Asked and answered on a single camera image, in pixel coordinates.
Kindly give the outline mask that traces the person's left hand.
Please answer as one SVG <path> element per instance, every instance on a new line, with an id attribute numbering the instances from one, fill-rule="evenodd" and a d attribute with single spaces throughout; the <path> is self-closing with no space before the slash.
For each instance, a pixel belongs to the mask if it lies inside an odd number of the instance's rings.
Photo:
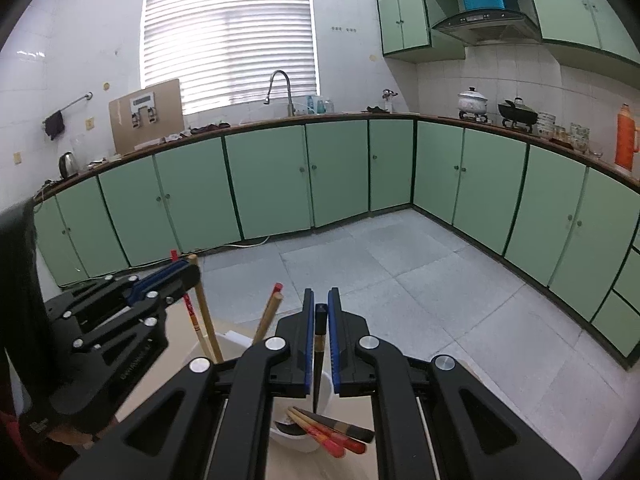
<path id="1" fill-rule="evenodd" d="M 101 440 L 112 428 L 118 425 L 118 420 L 113 418 L 108 425 L 96 434 L 85 434 L 70 425 L 61 425 L 52 429 L 47 437 L 55 442 L 70 446 L 81 446 L 82 448 L 90 448 L 96 442 Z"/>

